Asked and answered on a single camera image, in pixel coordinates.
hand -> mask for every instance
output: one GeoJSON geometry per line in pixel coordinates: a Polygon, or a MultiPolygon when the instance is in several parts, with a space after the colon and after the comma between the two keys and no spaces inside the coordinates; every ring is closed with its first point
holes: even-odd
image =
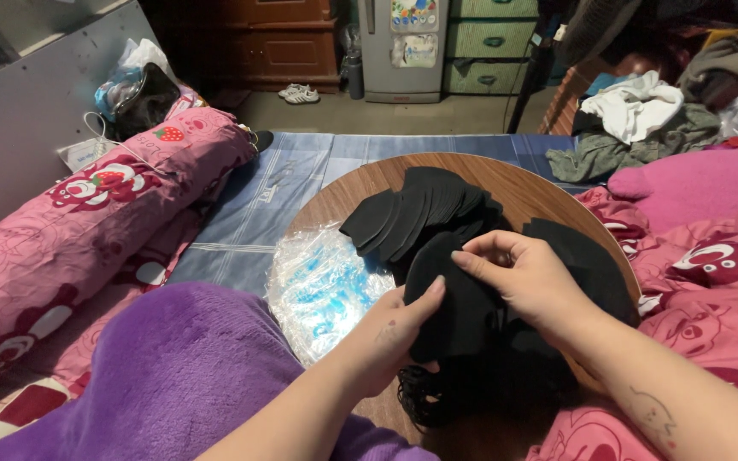
{"type": "Polygon", "coordinates": [[[600,310],[545,240],[494,230],[453,252],[452,259],[496,288],[511,309],[553,343],[571,319],[600,310]]]}
{"type": "MultiPolygon", "coordinates": [[[[391,290],[327,354],[336,366],[350,373],[359,399],[379,395],[400,368],[415,364],[409,348],[420,326],[440,306],[445,291],[445,278],[439,276],[420,299],[406,306],[404,287],[391,290]]],[[[422,366],[430,372],[439,370],[437,362],[422,366]]]]}

green plastic drawer unit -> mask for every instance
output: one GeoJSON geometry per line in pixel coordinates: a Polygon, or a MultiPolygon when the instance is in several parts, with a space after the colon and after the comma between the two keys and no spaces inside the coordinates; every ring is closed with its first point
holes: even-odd
{"type": "Polygon", "coordinates": [[[443,89],[449,93],[517,94],[526,77],[527,64],[473,62],[459,69],[446,63],[443,89]]]}
{"type": "Polygon", "coordinates": [[[451,17],[537,17],[537,0],[452,0],[451,17]]]}
{"type": "Polygon", "coordinates": [[[535,23],[460,22],[448,25],[447,58],[523,58],[535,23]]]}

blue mattress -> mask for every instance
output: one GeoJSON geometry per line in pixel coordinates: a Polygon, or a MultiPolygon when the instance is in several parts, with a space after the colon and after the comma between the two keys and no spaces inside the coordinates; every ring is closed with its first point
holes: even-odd
{"type": "Polygon", "coordinates": [[[231,173],[195,242],[168,283],[203,280],[263,296],[275,244],[322,187],[366,163],[415,152],[462,152],[525,168],[577,194],[591,186],[558,182],[548,149],[574,149],[569,136],[486,134],[364,136],[275,133],[272,146],[231,173]]]}

water bottle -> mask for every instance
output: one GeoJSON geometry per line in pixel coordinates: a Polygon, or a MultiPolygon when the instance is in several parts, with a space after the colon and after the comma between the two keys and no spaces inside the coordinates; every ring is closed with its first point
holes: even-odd
{"type": "Polygon", "coordinates": [[[349,80],[349,97],[363,99],[363,61],[361,52],[350,51],[346,55],[346,78],[349,80]]]}

white sneaker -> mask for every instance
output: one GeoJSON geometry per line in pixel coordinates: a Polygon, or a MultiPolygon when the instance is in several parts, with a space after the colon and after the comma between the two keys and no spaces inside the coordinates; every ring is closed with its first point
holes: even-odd
{"type": "Polygon", "coordinates": [[[278,92],[278,98],[286,98],[287,96],[291,94],[295,94],[298,91],[302,91],[306,89],[309,90],[309,85],[301,85],[297,83],[290,83],[290,86],[287,86],[286,89],[282,89],[278,92]]]}
{"type": "Polygon", "coordinates": [[[321,97],[318,96],[317,90],[309,91],[308,86],[306,89],[301,89],[297,93],[292,93],[284,99],[293,106],[300,104],[314,104],[315,102],[321,101],[321,97]]]}

